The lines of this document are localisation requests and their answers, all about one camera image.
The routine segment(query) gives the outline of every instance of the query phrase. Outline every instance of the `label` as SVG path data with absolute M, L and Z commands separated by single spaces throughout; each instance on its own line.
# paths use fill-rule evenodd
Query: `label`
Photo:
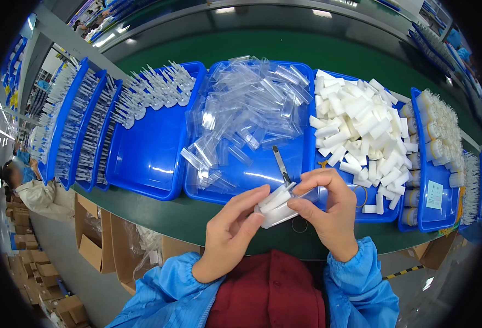
M 427 187 L 427 207 L 442 209 L 443 186 L 429 180 Z

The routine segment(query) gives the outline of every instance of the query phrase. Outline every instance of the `floor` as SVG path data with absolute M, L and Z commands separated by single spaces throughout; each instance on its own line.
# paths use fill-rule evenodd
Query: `floor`
M 4 214 L 0 220 L 0 244 L 10 253 L 8 226 Z M 94 328 L 109 324 L 131 297 L 120 285 L 115 273 L 100 274 L 78 252 L 73 222 L 59 222 L 40 215 L 31 216 L 37 239 L 55 265 L 69 291 L 85 305 Z M 396 327 L 436 324 L 451 308 L 476 260 L 477 246 L 456 237 L 438 271 L 420 269 L 389 279 L 400 298 L 400 316 Z M 379 256 L 383 276 L 394 274 L 419 263 L 400 253 Z

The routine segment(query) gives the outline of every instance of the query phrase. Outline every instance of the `blue jacket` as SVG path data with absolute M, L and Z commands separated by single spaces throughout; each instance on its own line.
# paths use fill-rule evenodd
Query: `blue jacket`
M 348 262 L 327 257 L 323 272 L 332 327 L 394 327 L 398 297 L 382 281 L 376 246 L 365 237 Z M 136 282 L 136 293 L 108 327 L 203 328 L 219 286 L 225 279 L 200 283 L 192 266 L 200 256 L 186 253 L 166 260 Z

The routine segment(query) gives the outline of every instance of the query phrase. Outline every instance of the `factory worker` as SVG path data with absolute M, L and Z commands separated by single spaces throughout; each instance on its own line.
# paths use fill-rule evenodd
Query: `factory worker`
M 37 161 L 30 160 L 30 166 L 9 160 L 0 168 L 0 178 L 5 194 L 16 193 L 30 211 L 49 219 L 67 221 L 74 216 L 74 191 L 66 191 L 54 180 L 44 186 L 37 170 Z
M 330 251 L 323 275 L 277 250 L 244 257 L 264 220 L 251 214 L 270 193 L 264 185 L 233 197 L 208 222 L 204 255 L 169 258 L 137 280 L 108 327 L 394 327 L 398 297 L 382 280 L 376 246 L 354 237 L 356 195 L 333 168 L 302 174 L 294 193 L 317 186 L 329 190 L 326 212 L 304 199 L 288 206 Z

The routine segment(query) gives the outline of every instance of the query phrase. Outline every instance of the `person's right hand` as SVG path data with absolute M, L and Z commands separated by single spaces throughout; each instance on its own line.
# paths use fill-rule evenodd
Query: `person's right hand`
M 294 193 L 302 195 L 323 186 L 327 188 L 327 211 L 323 212 L 309 200 L 289 200 L 287 206 L 298 212 L 316 229 L 319 239 L 334 259 L 347 262 L 358 252 L 354 237 L 356 195 L 334 168 L 318 168 L 301 175 Z

